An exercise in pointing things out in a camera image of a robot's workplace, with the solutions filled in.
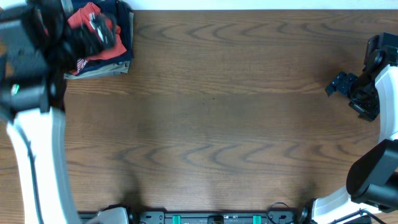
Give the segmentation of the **coral red t-shirt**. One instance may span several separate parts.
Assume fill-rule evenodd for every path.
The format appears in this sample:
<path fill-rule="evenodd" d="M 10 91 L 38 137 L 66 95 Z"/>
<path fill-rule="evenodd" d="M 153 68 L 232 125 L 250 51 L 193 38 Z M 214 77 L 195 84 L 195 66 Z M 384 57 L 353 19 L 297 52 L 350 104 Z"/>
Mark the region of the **coral red t-shirt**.
<path fill-rule="evenodd" d="M 87 26 L 88 30 L 106 43 L 109 39 L 101 31 L 114 35 L 114 45 L 100 53 L 79 57 L 69 79 L 117 75 L 129 70 L 132 54 L 134 13 L 122 1 L 73 1 L 76 9 L 68 18 L 71 28 Z"/>

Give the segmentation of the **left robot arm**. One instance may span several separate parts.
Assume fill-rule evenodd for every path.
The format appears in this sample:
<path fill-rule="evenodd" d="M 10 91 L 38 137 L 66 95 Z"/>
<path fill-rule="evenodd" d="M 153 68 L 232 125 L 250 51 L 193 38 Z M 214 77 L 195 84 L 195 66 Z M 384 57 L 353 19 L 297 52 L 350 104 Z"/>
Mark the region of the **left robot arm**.
<path fill-rule="evenodd" d="M 66 79 L 77 60 L 108 50 L 116 28 L 96 16 L 72 28 L 70 1 L 1 11 L 1 120 L 17 159 L 26 223 L 131 223 L 123 205 L 77 211 L 65 158 Z"/>

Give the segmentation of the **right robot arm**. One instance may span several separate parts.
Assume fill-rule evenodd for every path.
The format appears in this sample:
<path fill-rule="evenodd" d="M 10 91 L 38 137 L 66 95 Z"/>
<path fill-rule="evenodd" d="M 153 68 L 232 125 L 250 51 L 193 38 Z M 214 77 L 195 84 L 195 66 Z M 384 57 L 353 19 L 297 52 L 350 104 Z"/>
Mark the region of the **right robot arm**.
<path fill-rule="evenodd" d="M 379 140 L 351 166 L 344 187 L 309 202 L 295 221 L 380 223 L 378 213 L 397 210 L 397 36 L 383 32 L 371 37 L 362 74 L 340 72 L 325 91 L 347 98 L 360 118 L 379 118 Z"/>

